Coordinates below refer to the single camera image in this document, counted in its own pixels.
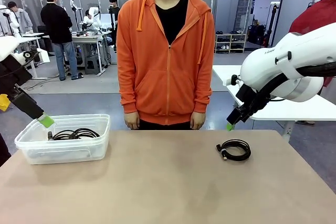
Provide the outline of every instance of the plastic container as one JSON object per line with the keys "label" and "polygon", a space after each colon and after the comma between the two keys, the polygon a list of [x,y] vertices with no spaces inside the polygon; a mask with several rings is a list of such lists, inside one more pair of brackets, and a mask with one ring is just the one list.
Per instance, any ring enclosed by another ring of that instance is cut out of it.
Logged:
{"label": "plastic container", "polygon": [[[105,157],[109,144],[110,116],[93,115],[61,115],[51,116],[55,123],[45,128],[37,120],[33,120],[15,138],[16,147],[23,151],[30,164],[57,164],[99,160]],[[53,135],[63,130],[89,128],[100,137],[78,140],[49,141],[48,132]]]}

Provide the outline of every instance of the hoodie drawstring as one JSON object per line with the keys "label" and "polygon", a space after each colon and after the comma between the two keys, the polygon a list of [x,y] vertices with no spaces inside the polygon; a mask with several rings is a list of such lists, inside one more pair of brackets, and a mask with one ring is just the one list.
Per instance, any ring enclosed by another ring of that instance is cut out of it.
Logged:
{"label": "hoodie drawstring", "polygon": [[201,46],[201,52],[199,53],[198,63],[201,64],[202,59],[202,53],[204,49],[204,41],[205,41],[205,34],[206,34],[206,24],[207,24],[207,13],[204,15],[204,29],[203,29],[203,36],[202,36],[202,46]]}
{"label": "hoodie drawstring", "polygon": [[139,23],[138,23],[138,27],[136,29],[137,31],[142,31],[141,25],[142,25],[143,11],[145,9],[145,3],[146,3],[146,0],[143,0],[142,5],[141,5],[140,16],[139,16]]}

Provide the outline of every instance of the hand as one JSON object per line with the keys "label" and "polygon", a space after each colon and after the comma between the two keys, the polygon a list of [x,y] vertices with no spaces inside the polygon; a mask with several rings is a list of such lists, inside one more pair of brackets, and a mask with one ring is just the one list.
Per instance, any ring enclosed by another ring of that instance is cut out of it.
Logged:
{"label": "hand", "polygon": [[131,130],[138,130],[140,127],[140,117],[138,112],[124,114],[125,124]]}
{"label": "hand", "polygon": [[190,118],[190,128],[199,130],[205,122],[205,113],[193,112]]}

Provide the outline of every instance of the man's right hand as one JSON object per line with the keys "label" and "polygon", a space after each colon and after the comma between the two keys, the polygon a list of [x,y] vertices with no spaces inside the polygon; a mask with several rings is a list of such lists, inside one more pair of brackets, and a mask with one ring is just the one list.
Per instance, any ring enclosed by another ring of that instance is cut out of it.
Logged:
{"label": "man's right hand", "polygon": [[124,114],[125,124],[131,130],[138,130],[140,127],[140,117],[138,112],[125,113]]}

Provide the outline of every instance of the orange hoodie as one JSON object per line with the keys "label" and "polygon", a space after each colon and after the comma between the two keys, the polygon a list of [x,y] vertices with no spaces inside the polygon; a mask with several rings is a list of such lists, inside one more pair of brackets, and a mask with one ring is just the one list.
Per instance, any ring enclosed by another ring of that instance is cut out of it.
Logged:
{"label": "orange hoodie", "polygon": [[118,78],[125,113],[171,125],[205,113],[211,95],[215,28],[210,8],[189,0],[185,25],[169,45],[154,0],[129,0],[118,16]]}

